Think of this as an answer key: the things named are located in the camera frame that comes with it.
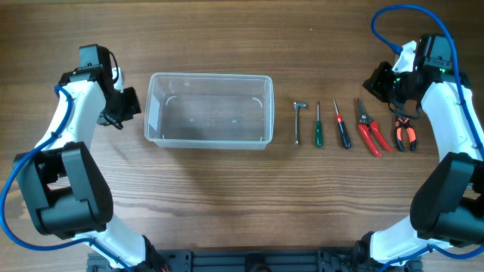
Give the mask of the clear plastic container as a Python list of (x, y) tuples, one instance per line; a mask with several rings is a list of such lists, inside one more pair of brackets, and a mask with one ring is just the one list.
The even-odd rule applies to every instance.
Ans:
[(264, 150), (275, 125), (271, 77), (155, 73), (144, 136), (165, 148)]

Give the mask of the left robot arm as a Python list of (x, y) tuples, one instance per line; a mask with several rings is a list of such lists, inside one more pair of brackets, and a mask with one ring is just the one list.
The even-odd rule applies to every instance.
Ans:
[(85, 244), (107, 261), (111, 271), (168, 271), (167, 261), (149, 239), (115, 216), (113, 197), (90, 146), (97, 125), (123, 129), (141, 112), (134, 88), (125, 88), (114, 54), (98, 44), (79, 48), (80, 65), (54, 87), (57, 109), (42, 139), (16, 155), (1, 201), (19, 184), (35, 229), (61, 244), (39, 246), (17, 237), (5, 218), (1, 227), (19, 246), (55, 251)]

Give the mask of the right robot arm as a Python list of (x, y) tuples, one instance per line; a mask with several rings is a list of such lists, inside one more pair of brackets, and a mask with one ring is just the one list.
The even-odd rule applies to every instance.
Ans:
[(426, 34), (402, 46), (394, 64), (382, 62), (363, 86), (398, 117), (404, 105), (430, 120), (439, 164), (416, 192), (409, 215), (365, 234), (354, 246), (355, 271), (410, 271), (420, 256), (439, 252), (453, 259), (483, 252), (483, 129), (471, 104), (467, 75), (458, 72), (455, 50), (442, 34)]

